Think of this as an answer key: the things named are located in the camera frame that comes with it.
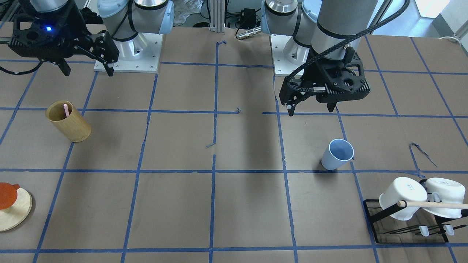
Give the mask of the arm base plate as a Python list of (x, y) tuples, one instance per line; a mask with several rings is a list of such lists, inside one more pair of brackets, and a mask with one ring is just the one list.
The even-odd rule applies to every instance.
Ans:
[(297, 43), (290, 35), (270, 35), (274, 75), (286, 77), (303, 64), (297, 55)]
[(114, 40), (119, 58), (114, 62), (116, 73), (157, 73), (162, 51), (162, 34), (139, 33), (128, 41)]

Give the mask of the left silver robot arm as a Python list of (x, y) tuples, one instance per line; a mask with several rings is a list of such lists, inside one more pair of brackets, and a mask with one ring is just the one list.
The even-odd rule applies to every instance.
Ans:
[(376, 0), (263, 0), (261, 31), (270, 35), (274, 70), (284, 79), (279, 99), (288, 114), (316, 97), (333, 112), (337, 103), (371, 91), (356, 53)]

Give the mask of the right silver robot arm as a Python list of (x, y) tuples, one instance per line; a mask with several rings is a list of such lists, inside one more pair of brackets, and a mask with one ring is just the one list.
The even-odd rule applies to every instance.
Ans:
[(73, 0), (20, 0), (19, 4), (24, 13), (14, 16), (12, 36), (1, 42), (19, 56), (39, 62), (23, 72), (1, 68), (11, 75), (33, 73), (49, 62), (69, 76), (66, 59), (74, 55), (95, 60), (94, 69), (109, 76), (115, 71), (157, 73), (162, 37), (171, 32), (174, 21), (170, 0), (99, 0), (106, 29), (93, 34)]

